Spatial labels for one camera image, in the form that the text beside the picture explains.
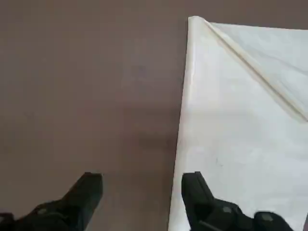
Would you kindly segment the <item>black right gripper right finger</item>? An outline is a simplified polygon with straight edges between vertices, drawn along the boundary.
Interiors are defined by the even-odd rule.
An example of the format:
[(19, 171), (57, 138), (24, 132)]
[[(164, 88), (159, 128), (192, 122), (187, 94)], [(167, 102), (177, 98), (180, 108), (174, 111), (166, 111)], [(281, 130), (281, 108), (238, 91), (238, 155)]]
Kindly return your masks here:
[(237, 204), (213, 196), (201, 172), (184, 173), (181, 195), (192, 231), (291, 231), (279, 215), (258, 211), (246, 216)]

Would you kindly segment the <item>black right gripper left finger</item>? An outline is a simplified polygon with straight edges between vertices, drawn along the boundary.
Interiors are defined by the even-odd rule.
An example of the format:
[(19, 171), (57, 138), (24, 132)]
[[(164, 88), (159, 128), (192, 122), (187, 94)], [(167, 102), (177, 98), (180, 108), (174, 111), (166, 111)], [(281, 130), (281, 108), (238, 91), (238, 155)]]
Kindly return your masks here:
[(101, 173), (84, 173), (60, 199), (42, 203), (15, 219), (0, 214), (2, 231), (84, 231), (103, 196)]

